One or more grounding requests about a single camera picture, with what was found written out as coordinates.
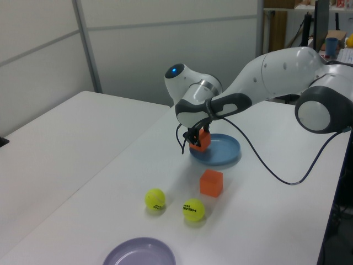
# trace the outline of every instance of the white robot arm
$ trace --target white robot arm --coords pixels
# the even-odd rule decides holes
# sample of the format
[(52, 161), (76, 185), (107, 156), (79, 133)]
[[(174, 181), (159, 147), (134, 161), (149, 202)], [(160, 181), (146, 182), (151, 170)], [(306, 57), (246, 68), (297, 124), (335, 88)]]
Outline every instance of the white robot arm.
[[(353, 124), (353, 65), (325, 64), (311, 48), (271, 52), (249, 62), (222, 92), (213, 76), (178, 64), (165, 73), (165, 84), (179, 122), (195, 131), (246, 110), (261, 101), (301, 93), (295, 115), (306, 130), (322, 134)], [(197, 138), (191, 134), (190, 139)]]

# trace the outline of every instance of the yellow tennis ball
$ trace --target yellow tennis ball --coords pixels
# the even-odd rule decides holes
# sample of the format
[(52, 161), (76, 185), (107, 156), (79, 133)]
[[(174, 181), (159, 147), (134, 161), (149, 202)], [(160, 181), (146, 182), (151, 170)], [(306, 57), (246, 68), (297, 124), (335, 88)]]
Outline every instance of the yellow tennis ball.
[(159, 210), (165, 203), (165, 195), (160, 189), (150, 189), (145, 195), (146, 206), (151, 210)]
[(185, 218), (192, 222), (197, 222), (204, 217), (205, 207), (198, 199), (189, 199), (184, 203), (183, 214)]

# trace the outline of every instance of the blue plate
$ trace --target blue plate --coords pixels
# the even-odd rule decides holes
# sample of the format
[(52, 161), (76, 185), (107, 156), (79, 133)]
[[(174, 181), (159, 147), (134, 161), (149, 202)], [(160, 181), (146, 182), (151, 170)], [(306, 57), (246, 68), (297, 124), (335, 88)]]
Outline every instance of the blue plate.
[(175, 265), (170, 248), (150, 237), (134, 238), (113, 249), (103, 265)]
[(225, 134), (211, 134), (211, 144), (205, 152), (190, 148), (191, 155), (200, 163), (221, 166), (236, 162), (240, 156), (240, 143)]

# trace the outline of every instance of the white table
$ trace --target white table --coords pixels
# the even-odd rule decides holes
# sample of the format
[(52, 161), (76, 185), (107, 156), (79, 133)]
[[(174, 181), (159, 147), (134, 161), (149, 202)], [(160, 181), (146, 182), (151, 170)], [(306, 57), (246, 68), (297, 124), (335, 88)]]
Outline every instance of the white table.
[(0, 148), (0, 257), (168, 109), (82, 92), (7, 136)]
[[(234, 115), (265, 162), (287, 181), (299, 180), (329, 135), (305, 131), (294, 106), (262, 102)], [(175, 139), (174, 108), (0, 260), (1, 265), (102, 264), (118, 244), (155, 237), (174, 252), (178, 265), (316, 264), (342, 167), (349, 133), (324, 150), (306, 181), (276, 180), (249, 145), (224, 121), (212, 133), (234, 136), (242, 158), (224, 174), (218, 198), (199, 193), (207, 168), (181, 155)], [(159, 187), (166, 208), (151, 215), (145, 192)], [(200, 198), (206, 219), (190, 225), (182, 205)]]

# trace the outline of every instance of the red cube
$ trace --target red cube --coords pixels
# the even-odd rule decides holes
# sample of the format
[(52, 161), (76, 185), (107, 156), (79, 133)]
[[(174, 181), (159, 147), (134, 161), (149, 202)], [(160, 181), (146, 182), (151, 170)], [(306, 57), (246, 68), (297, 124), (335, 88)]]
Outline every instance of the red cube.
[(200, 193), (218, 197), (223, 189), (223, 173), (207, 169), (200, 178)]

